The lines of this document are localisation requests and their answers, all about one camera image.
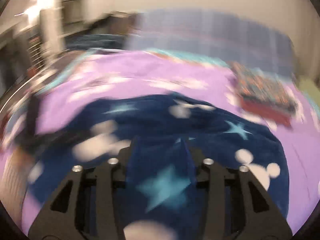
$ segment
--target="star print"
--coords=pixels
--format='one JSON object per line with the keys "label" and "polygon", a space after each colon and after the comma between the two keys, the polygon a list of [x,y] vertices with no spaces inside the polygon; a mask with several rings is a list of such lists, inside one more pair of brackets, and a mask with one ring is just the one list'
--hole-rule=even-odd
{"label": "star print", "polygon": [[187,197],[183,190],[190,184],[189,178],[179,178],[173,165],[165,168],[155,178],[147,179],[137,189],[149,197],[146,212],[163,204],[170,209],[179,209]]}
{"label": "star print", "polygon": [[229,125],[230,125],[230,129],[224,133],[237,133],[241,136],[241,138],[243,140],[247,140],[248,137],[246,135],[246,133],[252,134],[246,130],[244,130],[244,124],[242,123],[238,123],[238,125],[235,125],[232,122],[226,121]]}
{"label": "star print", "polygon": [[137,108],[132,107],[132,105],[122,104],[118,106],[111,106],[111,109],[104,114],[122,113],[127,111],[137,110]]}

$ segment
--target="navy blue blanket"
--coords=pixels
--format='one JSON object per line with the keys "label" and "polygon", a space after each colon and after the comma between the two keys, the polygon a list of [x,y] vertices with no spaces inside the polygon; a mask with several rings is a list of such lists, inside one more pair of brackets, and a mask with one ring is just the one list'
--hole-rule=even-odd
{"label": "navy blue blanket", "polygon": [[179,239],[194,237],[206,193],[195,187],[195,167],[186,140],[223,166],[247,165],[287,216],[289,173],[281,143],[267,127],[209,103],[177,93],[99,99],[65,129],[90,130],[93,137],[69,148],[55,145],[45,152],[39,160],[44,171],[30,185],[41,203],[73,165],[96,166],[137,137],[127,188],[117,190],[115,197],[122,226],[155,220],[173,228]]}

